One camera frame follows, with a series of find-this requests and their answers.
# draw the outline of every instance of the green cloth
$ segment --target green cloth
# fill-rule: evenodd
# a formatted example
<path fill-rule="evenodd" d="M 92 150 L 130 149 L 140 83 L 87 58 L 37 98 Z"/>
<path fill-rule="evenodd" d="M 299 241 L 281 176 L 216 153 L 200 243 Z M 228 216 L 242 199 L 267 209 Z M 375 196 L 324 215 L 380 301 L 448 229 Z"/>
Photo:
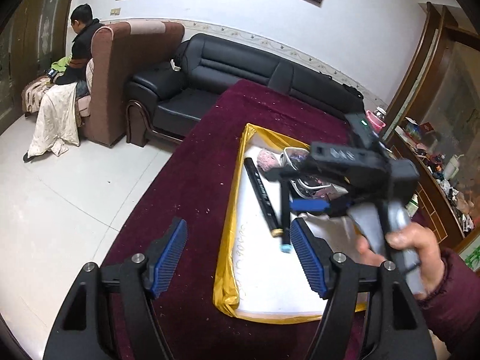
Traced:
<path fill-rule="evenodd" d="M 71 55 L 63 57 L 61 60 L 52 63 L 52 69 L 59 71 L 60 73 L 65 73 L 68 64 L 71 61 Z"/>

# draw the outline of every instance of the tile floor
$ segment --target tile floor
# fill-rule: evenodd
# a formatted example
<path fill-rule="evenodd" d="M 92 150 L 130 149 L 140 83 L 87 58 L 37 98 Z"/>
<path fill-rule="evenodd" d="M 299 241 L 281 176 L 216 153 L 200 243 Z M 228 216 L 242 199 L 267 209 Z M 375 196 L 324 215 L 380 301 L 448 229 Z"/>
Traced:
<path fill-rule="evenodd" d="M 0 313 L 40 360 L 78 271 L 102 263 L 175 147 L 84 140 L 58 158 L 25 164 L 34 128 L 33 118 L 21 117 L 0 136 Z"/>

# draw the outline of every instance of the pink basket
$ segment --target pink basket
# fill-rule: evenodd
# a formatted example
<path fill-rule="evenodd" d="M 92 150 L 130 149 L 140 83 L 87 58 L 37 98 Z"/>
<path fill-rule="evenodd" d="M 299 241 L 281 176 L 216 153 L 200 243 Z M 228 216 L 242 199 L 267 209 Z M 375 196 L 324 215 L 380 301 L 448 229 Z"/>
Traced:
<path fill-rule="evenodd" d="M 367 119 L 376 133 L 379 133 L 386 126 L 386 124 L 376 117 L 372 111 L 367 110 L 365 114 L 367 115 Z"/>

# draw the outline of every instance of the door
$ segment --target door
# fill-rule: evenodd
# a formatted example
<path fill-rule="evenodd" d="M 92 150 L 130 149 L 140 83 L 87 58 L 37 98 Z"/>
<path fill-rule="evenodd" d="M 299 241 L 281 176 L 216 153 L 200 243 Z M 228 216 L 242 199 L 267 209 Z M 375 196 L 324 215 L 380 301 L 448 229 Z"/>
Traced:
<path fill-rule="evenodd" d="M 65 56 L 71 0 L 23 0 L 0 34 L 0 134 L 22 114 L 22 90 Z"/>

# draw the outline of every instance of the hand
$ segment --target hand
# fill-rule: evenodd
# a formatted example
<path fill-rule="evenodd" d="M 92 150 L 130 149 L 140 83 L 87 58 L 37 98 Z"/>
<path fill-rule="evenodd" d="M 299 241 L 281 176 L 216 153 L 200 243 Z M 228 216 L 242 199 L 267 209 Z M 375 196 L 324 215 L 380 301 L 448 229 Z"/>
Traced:
<path fill-rule="evenodd" d="M 416 249 L 421 262 L 420 276 L 426 291 L 426 294 L 419 294 L 417 299 L 424 299 L 434 292 L 445 273 L 445 264 L 440 257 L 435 234 L 429 228 L 412 223 L 397 233 L 388 233 L 385 239 L 391 247 L 400 251 Z M 380 266 L 386 260 L 385 257 L 372 252 L 368 241 L 361 235 L 357 240 L 357 250 L 362 263 L 369 266 Z"/>

